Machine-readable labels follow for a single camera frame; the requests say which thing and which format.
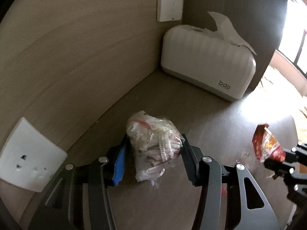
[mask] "plastic bag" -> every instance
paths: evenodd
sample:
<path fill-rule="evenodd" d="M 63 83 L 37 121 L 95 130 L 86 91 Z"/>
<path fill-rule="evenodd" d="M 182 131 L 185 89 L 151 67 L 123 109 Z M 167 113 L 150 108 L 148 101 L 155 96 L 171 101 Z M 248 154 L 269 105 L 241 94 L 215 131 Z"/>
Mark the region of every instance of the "plastic bag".
<path fill-rule="evenodd" d="M 284 162 L 286 153 L 282 150 L 276 137 L 268 130 L 269 125 L 259 124 L 255 130 L 252 143 L 256 158 L 260 162 L 270 158 L 279 162 Z"/>
<path fill-rule="evenodd" d="M 183 137 L 174 124 L 140 111 L 127 123 L 127 135 L 134 150 L 136 180 L 151 180 L 162 176 L 167 167 L 174 167 L 180 155 Z"/>

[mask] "wall outlet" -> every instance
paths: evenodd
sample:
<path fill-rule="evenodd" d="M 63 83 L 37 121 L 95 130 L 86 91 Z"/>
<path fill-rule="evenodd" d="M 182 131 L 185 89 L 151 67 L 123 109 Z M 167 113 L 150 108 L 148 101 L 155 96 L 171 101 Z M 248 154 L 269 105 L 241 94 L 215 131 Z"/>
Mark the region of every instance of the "wall outlet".
<path fill-rule="evenodd" d="M 41 192 L 67 157 L 24 117 L 16 124 L 0 154 L 0 178 Z"/>
<path fill-rule="evenodd" d="M 158 0 L 157 20 L 178 21 L 182 18 L 183 0 Z"/>

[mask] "tissue paper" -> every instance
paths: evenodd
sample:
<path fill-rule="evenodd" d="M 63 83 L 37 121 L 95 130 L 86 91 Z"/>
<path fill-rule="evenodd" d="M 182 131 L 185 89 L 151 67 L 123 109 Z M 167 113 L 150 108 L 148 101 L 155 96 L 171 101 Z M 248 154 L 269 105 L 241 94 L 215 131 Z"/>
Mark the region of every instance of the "tissue paper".
<path fill-rule="evenodd" d="M 246 46 L 251 52 L 256 54 L 251 45 L 243 40 L 243 38 L 237 33 L 227 16 L 217 12 L 208 13 L 215 20 L 217 31 L 212 32 L 205 28 L 203 34 L 223 39 L 224 41 L 228 41 L 236 46 Z"/>

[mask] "gray countertop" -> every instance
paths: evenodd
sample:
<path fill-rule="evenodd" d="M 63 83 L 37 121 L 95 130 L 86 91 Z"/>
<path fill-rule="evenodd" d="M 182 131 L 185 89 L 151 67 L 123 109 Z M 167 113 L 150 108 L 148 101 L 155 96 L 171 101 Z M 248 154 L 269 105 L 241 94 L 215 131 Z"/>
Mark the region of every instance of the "gray countertop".
<path fill-rule="evenodd" d="M 115 103 L 76 142 L 65 164 L 85 165 L 105 155 L 109 147 L 120 143 L 133 113 L 144 110 L 154 117 L 165 116 L 205 155 L 229 166 L 243 162 L 284 227 L 292 209 L 286 198 L 286 186 L 282 179 L 267 178 L 269 171 L 256 161 L 251 143 L 257 124 L 269 123 L 269 129 L 283 147 L 297 144 L 294 120 L 280 106 L 276 107 L 277 103 L 259 89 L 230 103 L 157 70 Z M 118 230 L 191 229 L 201 188 L 188 181 L 181 159 L 165 171 L 158 184 L 157 188 L 149 181 L 136 181 L 130 153 L 123 181 L 109 189 Z M 32 199 L 25 216 L 30 214 L 36 200 Z M 225 207 L 222 207 L 221 222 L 224 217 Z"/>

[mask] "metal screw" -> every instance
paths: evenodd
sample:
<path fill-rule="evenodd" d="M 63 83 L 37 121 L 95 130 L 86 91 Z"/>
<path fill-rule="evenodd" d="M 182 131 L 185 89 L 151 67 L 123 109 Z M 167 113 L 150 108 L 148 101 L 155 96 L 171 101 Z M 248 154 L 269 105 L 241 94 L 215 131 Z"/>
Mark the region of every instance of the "metal screw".
<path fill-rule="evenodd" d="M 245 169 L 245 166 L 244 166 L 243 164 L 241 164 L 241 163 L 238 163 L 238 164 L 237 164 L 237 168 L 238 168 L 239 170 L 244 170 L 244 169 Z"/>
<path fill-rule="evenodd" d="M 205 162 L 205 163 L 210 163 L 210 162 L 212 162 L 212 159 L 211 159 L 211 157 L 209 157 L 209 156 L 204 156 L 204 157 L 202 158 L 202 161 Z"/>
<path fill-rule="evenodd" d="M 65 169 L 66 169 L 66 170 L 72 170 L 73 168 L 74 168 L 74 165 L 71 164 L 71 163 L 69 163 L 69 164 L 67 164 L 67 165 L 65 166 Z"/>
<path fill-rule="evenodd" d="M 100 158 L 98 159 L 98 161 L 99 161 L 100 163 L 105 163 L 107 160 L 108 160 L 108 158 L 105 157 L 105 156 L 102 156 L 102 157 L 100 157 Z"/>

